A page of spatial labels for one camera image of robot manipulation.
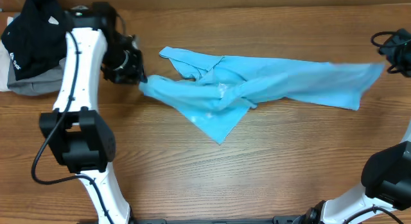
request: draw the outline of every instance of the black cloth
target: black cloth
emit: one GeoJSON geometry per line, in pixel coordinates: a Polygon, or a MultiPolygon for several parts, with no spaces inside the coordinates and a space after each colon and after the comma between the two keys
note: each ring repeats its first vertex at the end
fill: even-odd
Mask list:
{"type": "Polygon", "coordinates": [[[66,56],[66,18],[56,0],[26,0],[22,12],[1,35],[12,58],[15,79],[38,76],[66,56]],[[58,21],[51,24],[50,18],[58,21]]]}

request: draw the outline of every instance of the blue cloth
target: blue cloth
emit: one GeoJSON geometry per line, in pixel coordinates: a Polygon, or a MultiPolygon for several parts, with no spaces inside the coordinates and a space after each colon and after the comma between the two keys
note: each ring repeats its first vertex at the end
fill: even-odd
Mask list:
{"type": "Polygon", "coordinates": [[[153,75],[140,83],[144,95],[176,108],[221,144],[249,108],[290,98],[307,103],[358,110],[362,94],[378,79],[384,64],[331,64],[212,56],[166,47],[184,79],[153,75]]]}

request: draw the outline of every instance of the pile of clothes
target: pile of clothes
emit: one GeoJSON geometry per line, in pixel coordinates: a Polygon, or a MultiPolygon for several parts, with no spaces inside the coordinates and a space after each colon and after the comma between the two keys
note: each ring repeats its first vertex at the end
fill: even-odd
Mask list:
{"type": "Polygon", "coordinates": [[[0,42],[0,91],[37,96],[60,90],[66,63],[64,11],[56,0],[26,0],[0,42]]]}

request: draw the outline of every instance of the wooden table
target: wooden table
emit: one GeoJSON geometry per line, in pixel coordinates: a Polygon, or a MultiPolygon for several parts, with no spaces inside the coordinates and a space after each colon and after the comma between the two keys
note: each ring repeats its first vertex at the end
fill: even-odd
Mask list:
{"type": "MultiPolygon", "coordinates": [[[[179,79],[164,46],[210,55],[381,62],[369,38],[411,30],[411,6],[119,11],[141,38],[148,74],[179,79]]],[[[0,93],[0,223],[75,223],[96,218],[79,182],[38,185],[32,160],[44,138],[39,115],[57,94],[0,93]]],[[[282,99],[251,110],[217,145],[175,109],[137,87],[101,81],[99,107],[116,135],[116,175],[138,218],[190,220],[302,214],[360,181],[366,160],[397,144],[408,125],[411,81],[383,76],[359,111],[282,99]]],[[[39,177],[60,178],[49,149],[39,177]]],[[[411,211],[398,213],[411,221],[411,211]]],[[[369,223],[393,223],[387,216],[369,223]]]]}

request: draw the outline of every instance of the gray cloth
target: gray cloth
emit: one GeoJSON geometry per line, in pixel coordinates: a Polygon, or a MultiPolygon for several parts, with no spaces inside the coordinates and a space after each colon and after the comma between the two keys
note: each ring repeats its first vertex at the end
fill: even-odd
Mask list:
{"type": "Polygon", "coordinates": [[[14,67],[10,62],[7,87],[17,94],[26,96],[38,96],[41,94],[58,91],[62,86],[65,64],[66,58],[63,58],[59,61],[58,66],[46,71],[45,73],[32,78],[16,81],[14,67]]]}

